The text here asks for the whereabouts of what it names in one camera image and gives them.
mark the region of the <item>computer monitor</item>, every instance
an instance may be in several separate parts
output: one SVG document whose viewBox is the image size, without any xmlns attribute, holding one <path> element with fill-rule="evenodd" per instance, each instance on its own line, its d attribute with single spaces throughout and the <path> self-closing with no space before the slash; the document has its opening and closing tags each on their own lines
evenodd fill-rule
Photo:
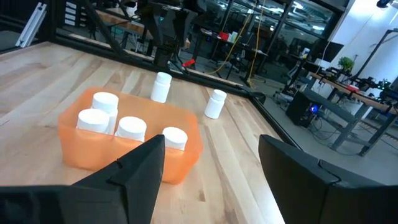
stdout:
<svg viewBox="0 0 398 224">
<path fill-rule="evenodd" d="M 327 40 L 319 40 L 314 45 L 314 48 L 311 50 L 310 54 L 314 59 L 319 58 L 323 59 L 324 61 L 331 62 L 333 59 L 335 59 L 343 47 L 343 44 L 337 44 L 334 42 L 329 43 Z"/>
</svg>

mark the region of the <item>red object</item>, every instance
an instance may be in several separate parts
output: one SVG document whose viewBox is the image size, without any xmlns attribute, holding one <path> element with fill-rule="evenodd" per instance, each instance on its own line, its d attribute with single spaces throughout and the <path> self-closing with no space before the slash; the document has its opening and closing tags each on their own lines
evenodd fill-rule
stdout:
<svg viewBox="0 0 398 224">
<path fill-rule="evenodd" d="M 359 91 L 359 88 L 356 87 L 356 86 L 353 86 L 353 85 L 347 86 L 347 89 L 348 89 L 348 90 L 351 90 L 351 91 Z"/>
<path fill-rule="evenodd" d="M 195 63 L 195 59 L 191 59 L 191 60 L 189 60 L 187 62 L 182 63 L 182 66 L 183 67 L 187 67 L 187 66 L 192 65 L 193 63 Z"/>
<path fill-rule="evenodd" d="M 218 35 L 220 36 L 221 40 L 228 40 L 229 34 L 220 32 Z"/>
</svg>

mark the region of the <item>white wall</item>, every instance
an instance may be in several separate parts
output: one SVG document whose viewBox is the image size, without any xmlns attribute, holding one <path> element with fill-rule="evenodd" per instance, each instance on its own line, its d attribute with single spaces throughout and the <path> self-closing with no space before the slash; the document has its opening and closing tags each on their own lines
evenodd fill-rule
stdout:
<svg viewBox="0 0 398 224">
<path fill-rule="evenodd" d="M 355 0 L 331 39 L 333 42 L 345 45 L 331 66 L 337 67 L 340 57 L 354 59 L 357 55 L 353 69 L 353 74 L 356 74 L 373 51 L 374 44 L 380 41 L 386 30 L 398 27 L 398 9 L 394 7 L 379 9 L 376 3 L 377 0 Z M 372 76 L 377 81 L 387 78 L 393 82 L 398 75 L 398 63 L 394 63 L 394 58 L 398 58 L 398 38 L 381 46 L 361 77 Z M 314 86 L 315 91 L 319 91 L 323 96 L 328 96 L 331 92 L 328 86 L 322 86 L 320 89 L 318 87 L 319 85 Z M 353 105 L 349 110 L 355 113 L 359 107 L 360 105 Z"/>
</svg>

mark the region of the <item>black box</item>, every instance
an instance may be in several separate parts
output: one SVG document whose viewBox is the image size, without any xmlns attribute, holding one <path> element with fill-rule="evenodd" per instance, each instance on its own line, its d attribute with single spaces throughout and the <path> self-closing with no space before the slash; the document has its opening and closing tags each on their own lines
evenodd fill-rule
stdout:
<svg viewBox="0 0 398 224">
<path fill-rule="evenodd" d="M 287 108 L 286 115 L 295 125 L 307 128 L 320 107 L 321 104 L 298 91 Z"/>
</svg>

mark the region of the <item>blue light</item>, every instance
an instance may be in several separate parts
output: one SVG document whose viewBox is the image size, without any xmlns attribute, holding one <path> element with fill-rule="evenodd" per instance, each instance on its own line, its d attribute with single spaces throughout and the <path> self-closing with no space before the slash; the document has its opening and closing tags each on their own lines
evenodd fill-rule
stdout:
<svg viewBox="0 0 398 224">
<path fill-rule="evenodd" d="M 312 106 L 310 107 L 310 111 L 311 111 L 312 113 L 316 113 L 316 112 L 318 112 L 318 110 L 319 110 L 319 106 L 318 106 L 318 105 L 312 105 Z"/>
</svg>

